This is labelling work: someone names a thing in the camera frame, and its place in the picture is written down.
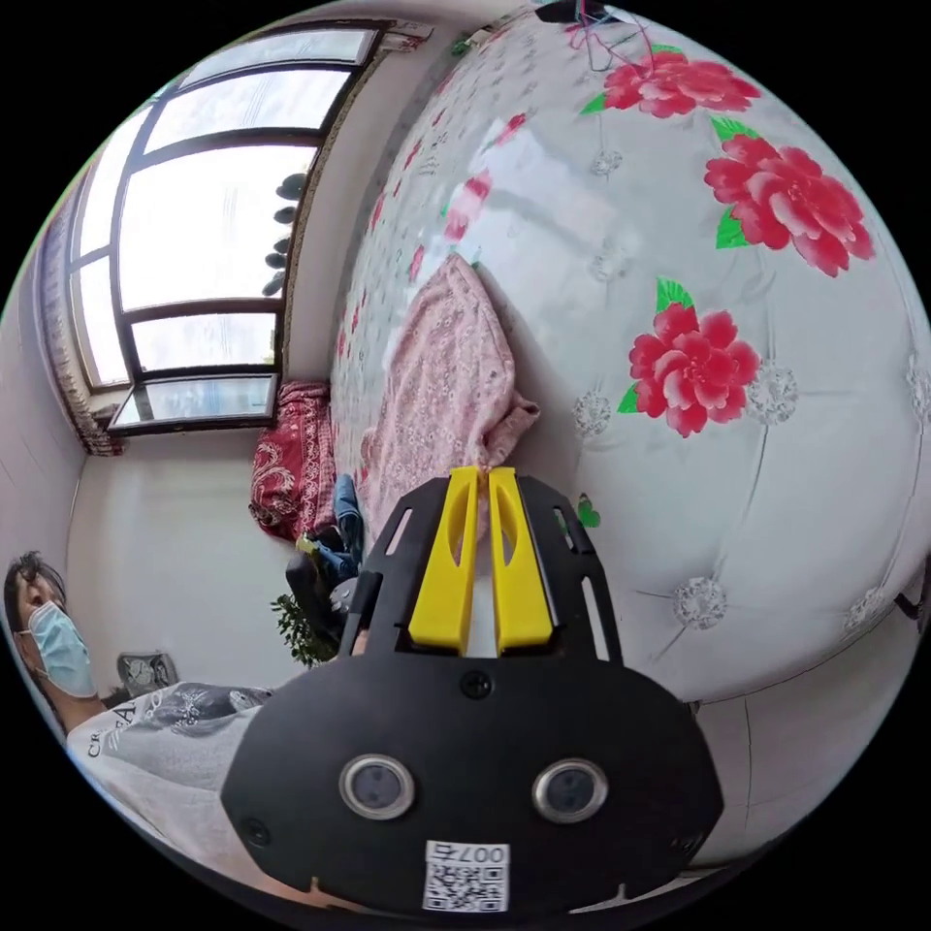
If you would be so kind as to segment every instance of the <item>man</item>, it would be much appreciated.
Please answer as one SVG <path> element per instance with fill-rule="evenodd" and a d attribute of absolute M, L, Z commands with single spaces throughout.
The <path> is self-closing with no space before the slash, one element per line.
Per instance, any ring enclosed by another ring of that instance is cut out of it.
<path fill-rule="evenodd" d="M 266 876 L 220 804 L 241 737 L 269 690 L 181 682 L 114 704 L 94 685 L 61 576 L 39 553 L 11 563 L 3 603 L 19 656 L 60 723 L 69 755 L 125 819 L 239 883 L 308 905 L 356 908 Z M 364 648 L 360 638 L 353 653 Z"/>

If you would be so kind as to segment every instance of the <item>red floral cushion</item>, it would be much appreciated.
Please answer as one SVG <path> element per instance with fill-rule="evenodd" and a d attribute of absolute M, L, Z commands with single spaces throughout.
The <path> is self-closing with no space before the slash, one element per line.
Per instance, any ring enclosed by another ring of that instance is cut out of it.
<path fill-rule="evenodd" d="M 329 382 L 282 385 L 275 424 L 260 434 L 252 462 L 249 513 L 292 542 L 334 524 L 336 473 Z"/>

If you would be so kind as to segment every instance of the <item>window pane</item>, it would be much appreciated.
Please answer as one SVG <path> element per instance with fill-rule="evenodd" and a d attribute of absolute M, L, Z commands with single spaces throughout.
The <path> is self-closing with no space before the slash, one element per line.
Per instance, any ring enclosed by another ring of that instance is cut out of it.
<path fill-rule="evenodd" d="M 355 29 L 316 29 L 283 36 L 256 39 L 225 48 L 196 65 L 181 82 L 182 87 L 199 80 L 224 75 L 241 68 L 280 61 L 361 62 L 369 51 L 373 33 Z"/>
<path fill-rule="evenodd" d="M 98 379 L 94 387 L 129 381 L 113 320 L 110 259 L 98 259 L 85 265 L 72 275 L 71 286 L 75 316 L 78 318 L 80 351 L 84 354 L 85 363 L 89 364 L 92 359 L 97 369 Z M 87 345 L 83 344 L 85 335 Z"/>
<path fill-rule="evenodd" d="M 166 106 L 145 150 L 235 129 L 318 129 L 348 80 L 344 71 L 278 71 L 199 87 Z"/>
<path fill-rule="evenodd" d="M 110 224 L 113 217 L 113 201 L 116 187 L 129 158 L 129 150 L 143 128 L 149 107 L 126 120 L 110 137 L 107 147 L 90 182 L 84 202 L 84 217 L 80 226 L 79 255 L 86 255 L 110 242 Z"/>
<path fill-rule="evenodd" d="M 144 371 L 261 366 L 274 361 L 273 313 L 204 313 L 133 326 Z"/>
<path fill-rule="evenodd" d="M 305 174 L 314 149 L 251 145 L 198 152 L 133 175 L 119 242 L 124 310 L 182 301 L 259 298 L 265 258 L 289 228 L 275 190 Z"/>
<path fill-rule="evenodd" d="M 140 385 L 119 412 L 115 426 L 208 417 L 261 417 L 272 379 L 192 378 Z"/>

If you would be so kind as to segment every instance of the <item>pink blanket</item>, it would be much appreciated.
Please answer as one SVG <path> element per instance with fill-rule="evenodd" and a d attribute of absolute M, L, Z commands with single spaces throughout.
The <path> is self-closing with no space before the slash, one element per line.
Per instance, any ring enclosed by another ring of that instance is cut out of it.
<path fill-rule="evenodd" d="M 452 253 L 407 313 L 378 423 L 362 439 L 368 475 L 359 493 L 370 540 L 419 485 L 459 466 L 487 472 L 510 456 L 540 413 L 514 379 L 492 303 L 472 267 Z"/>

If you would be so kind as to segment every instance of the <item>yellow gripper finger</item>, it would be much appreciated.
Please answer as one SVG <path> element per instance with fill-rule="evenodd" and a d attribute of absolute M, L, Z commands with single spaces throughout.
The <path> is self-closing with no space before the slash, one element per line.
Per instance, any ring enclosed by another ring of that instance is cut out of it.
<path fill-rule="evenodd" d="M 478 532 L 478 469 L 454 468 L 407 632 L 422 647 L 466 654 Z"/>
<path fill-rule="evenodd" d="M 553 623 L 513 468 L 492 469 L 488 497 L 498 655 L 545 646 L 553 634 Z M 504 553 L 504 537 L 510 544 L 510 559 Z"/>

